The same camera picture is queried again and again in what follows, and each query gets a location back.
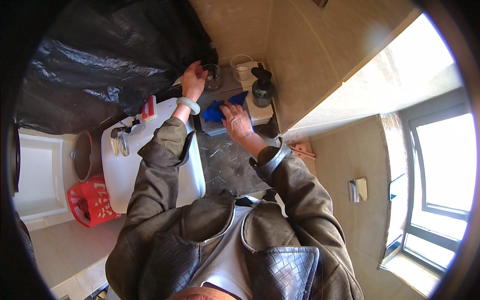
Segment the hand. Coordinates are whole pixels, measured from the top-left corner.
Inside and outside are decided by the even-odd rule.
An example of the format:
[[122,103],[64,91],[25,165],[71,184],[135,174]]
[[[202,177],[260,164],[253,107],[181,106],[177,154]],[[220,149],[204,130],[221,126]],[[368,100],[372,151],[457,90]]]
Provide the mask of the hand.
[[229,102],[225,102],[225,106],[220,106],[220,109],[227,118],[222,122],[231,138],[253,156],[258,157],[259,153],[268,147],[268,144],[253,132],[252,122],[247,111],[243,110],[240,105],[233,105]]
[[231,138],[239,144],[250,134],[253,133],[252,122],[248,116],[247,111],[236,104],[225,102],[225,105],[220,106],[226,120],[222,120],[223,126],[227,129]]
[[200,61],[191,64],[180,77],[182,94],[195,102],[204,91],[208,71],[204,71]]

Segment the white shirt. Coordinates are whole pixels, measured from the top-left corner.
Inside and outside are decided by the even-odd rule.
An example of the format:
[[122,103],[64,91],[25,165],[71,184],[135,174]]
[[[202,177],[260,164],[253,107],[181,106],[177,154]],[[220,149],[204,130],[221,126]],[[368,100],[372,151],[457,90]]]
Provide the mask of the white shirt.
[[243,300],[252,299],[245,246],[240,237],[243,220],[251,210],[251,207],[235,206],[231,226],[205,263],[195,272],[189,288],[201,287],[208,282]]

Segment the bracelet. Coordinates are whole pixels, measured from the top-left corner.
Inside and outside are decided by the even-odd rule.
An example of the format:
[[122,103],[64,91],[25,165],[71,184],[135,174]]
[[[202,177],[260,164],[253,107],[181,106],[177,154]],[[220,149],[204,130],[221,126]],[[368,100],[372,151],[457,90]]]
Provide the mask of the bracelet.
[[177,99],[177,105],[178,104],[183,104],[188,106],[192,110],[190,112],[191,115],[198,115],[200,113],[200,106],[192,99],[189,99],[187,97],[179,97]]

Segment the chrome faucet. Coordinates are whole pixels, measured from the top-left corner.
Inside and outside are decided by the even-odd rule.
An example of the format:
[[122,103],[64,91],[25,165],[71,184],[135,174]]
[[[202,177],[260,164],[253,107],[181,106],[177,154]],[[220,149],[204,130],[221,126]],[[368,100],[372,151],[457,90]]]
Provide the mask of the chrome faucet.
[[119,153],[122,153],[123,156],[128,156],[130,150],[128,147],[128,137],[134,134],[140,134],[144,125],[140,123],[139,120],[134,119],[130,127],[115,127],[110,133],[110,141],[112,143],[113,153],[115,156],[118,156]]

